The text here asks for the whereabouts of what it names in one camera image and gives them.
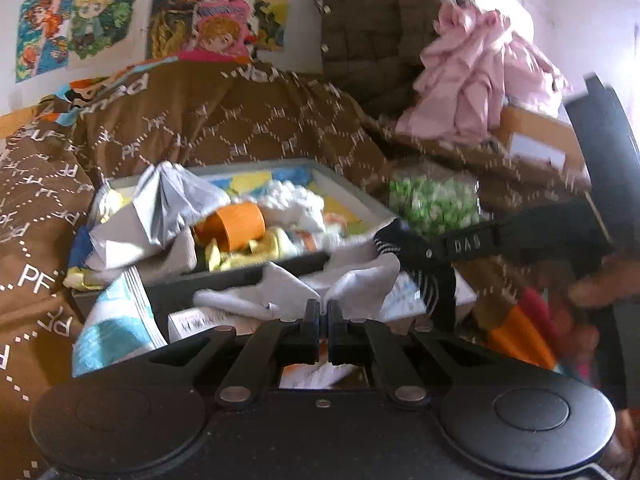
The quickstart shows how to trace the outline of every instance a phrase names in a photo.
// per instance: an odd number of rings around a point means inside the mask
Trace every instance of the blue and white packaging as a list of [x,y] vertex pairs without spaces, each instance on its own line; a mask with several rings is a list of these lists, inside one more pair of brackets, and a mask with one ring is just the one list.
[[136,267],[98,297],[74,345],[73,377],[166,345]]

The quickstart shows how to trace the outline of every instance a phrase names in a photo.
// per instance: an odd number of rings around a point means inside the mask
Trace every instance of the orange cup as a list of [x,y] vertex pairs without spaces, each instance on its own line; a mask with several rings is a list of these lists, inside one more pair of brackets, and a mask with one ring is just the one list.
[[253,202],[222,207],[193,230],[200,243],[209,245],[215,238],[225,253],[242,249],[249,240],[259,240],[266,232],[260,208]]

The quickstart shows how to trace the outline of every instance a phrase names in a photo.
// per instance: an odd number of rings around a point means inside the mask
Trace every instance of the quilted jacket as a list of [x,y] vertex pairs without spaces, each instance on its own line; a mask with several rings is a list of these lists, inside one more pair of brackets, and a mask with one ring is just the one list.
[[445,2],[466,0],[316,0],[322,13],[325,78],[372,117],[398,117],[412,104],[420,51],[437,38]]

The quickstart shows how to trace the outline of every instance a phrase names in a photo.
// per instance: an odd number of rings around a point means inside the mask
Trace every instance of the green candy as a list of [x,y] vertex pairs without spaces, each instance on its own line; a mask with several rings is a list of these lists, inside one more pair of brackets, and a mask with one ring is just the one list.
[[481,219],[477,186],[454,178],[444,182],[425,177],[392,180],[389,207],[425,236],[466,228]]

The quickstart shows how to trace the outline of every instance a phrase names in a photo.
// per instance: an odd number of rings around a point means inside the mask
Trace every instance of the cartoon girl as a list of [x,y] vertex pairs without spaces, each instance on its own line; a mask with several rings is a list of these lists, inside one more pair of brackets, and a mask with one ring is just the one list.
[[227,16],[214,16],[200,25],[197,48],[214,54],[226,54],[236,44],[240,25]]
[[198,26],[198,37],[193,50],[182,51],[180,59],[191,61],[248,62],[249,51],[239,41],[241,25],[230,16],[207,18]]
[[71,20],[71,47],[78,50],[104,37],[100,14],[114,0],[75,0],[76,12]]
[[31,75],[38,73],[42,50],[47,40],[52,40],[60,31],[65,17],[59,13],[62,0],[38,0],[29,8],[24,19],[34,28],[40,30],[40,41],[35,46],[25,49],[21,61],[30,70]]

